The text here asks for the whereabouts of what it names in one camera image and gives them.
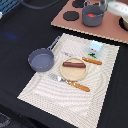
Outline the teal padded gripper finger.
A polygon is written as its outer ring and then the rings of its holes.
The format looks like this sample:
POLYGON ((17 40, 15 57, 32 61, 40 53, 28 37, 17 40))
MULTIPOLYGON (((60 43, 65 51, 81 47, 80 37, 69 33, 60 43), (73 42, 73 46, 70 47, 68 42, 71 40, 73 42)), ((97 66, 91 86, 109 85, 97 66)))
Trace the teal padded gripper finger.
POLYGON ((108 0, 100 0, 99 7, 101 11, 106 11, 108 8, 108 0))

